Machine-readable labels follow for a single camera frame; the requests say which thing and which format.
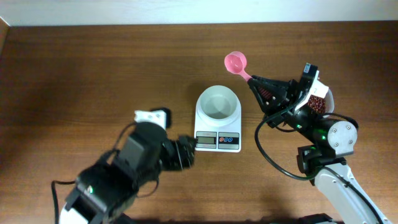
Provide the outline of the pink measuring scoop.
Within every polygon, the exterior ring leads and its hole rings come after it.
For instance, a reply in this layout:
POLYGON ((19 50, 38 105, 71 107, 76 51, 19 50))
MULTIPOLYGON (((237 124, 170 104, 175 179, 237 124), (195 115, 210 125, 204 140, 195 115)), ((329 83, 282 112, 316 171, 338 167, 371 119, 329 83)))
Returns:
POLYGON ((228 72, 239 75, 246 82, 248 82, 252 76, 246 71, 247 59, 246 56, 240 51, 233 51, 224 58, 224 65, 228 72))

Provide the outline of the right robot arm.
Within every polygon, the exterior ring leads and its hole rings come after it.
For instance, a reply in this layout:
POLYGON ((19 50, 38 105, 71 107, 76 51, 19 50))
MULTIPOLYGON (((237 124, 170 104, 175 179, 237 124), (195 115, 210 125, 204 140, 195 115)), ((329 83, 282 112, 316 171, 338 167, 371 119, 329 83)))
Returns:
POLYGON ((350 117, 323 109, 329 87, 317 74, 303 74, 288 82, 252 76, 247 83, 264 113, 254 132, 256 146, 266 161, 284 175, 309 181, 337 209, 344 223, 389 223, 359 185, 345 157, 354 152, 358 123, 350 117), (287 124, 310 141, 298 148, 295 175, 276 163, 264 150, 259 132, 264 125, 287 124))

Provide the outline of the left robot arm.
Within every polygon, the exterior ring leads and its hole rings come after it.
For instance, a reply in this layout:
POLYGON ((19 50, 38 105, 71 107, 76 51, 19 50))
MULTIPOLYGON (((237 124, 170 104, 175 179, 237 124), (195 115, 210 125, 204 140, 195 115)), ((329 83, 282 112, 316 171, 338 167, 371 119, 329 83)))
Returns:
POLYGON ((158 182, 163 171, 194 164, 197 140, 191 136, 170 140, 158 124, 135 121, 121 134, 127 136, 124 146, 115 144, 81 171, 63 207, 58 205, 58 182, 51 183, 56 223, 113 223, 140 196, 143 185, 158 182))

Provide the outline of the white digital kitchen scale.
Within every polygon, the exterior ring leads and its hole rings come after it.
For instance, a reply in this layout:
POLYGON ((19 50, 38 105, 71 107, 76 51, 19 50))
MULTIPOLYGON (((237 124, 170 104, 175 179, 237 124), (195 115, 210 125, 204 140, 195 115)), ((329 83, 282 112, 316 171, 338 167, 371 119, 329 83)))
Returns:
POLYGON ((194 137, 197 140, 195 148, 197 151, 233 153, 241 151, 242 109, 231 119, 213 120, 199 115, 196 108, 194 137))

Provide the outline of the red adzuki beans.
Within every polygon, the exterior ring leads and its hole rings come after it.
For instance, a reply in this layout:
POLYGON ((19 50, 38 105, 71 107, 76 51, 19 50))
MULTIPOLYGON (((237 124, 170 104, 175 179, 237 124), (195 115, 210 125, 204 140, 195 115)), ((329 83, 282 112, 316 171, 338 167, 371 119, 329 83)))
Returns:
POLYGON ((318 114, 323 114, 326 111, 326 100, 318 96, 311 95, 307 105, 318 114))

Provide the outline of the clear plastic container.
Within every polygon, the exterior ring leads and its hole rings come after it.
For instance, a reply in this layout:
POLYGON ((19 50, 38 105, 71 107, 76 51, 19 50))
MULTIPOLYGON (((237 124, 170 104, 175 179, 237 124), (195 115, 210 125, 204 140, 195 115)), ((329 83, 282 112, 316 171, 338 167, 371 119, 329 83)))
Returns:
POLYGON ((332 113, 335 109, 335 104, 334 104, 333 94, 330 89, 326 93, 324 99, 326 100, 326 111, 324 113, 332 113))

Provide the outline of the white round bowl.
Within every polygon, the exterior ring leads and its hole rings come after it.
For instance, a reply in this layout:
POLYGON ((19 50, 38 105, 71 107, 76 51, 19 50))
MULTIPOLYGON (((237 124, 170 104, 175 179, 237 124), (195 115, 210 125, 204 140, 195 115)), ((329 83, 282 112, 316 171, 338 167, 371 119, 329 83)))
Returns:
POLYGON ((226 86, 207 88, 198 98, 196 111, 206 119, 231 119, 239 114, 240 102, 236 94, 226 86))

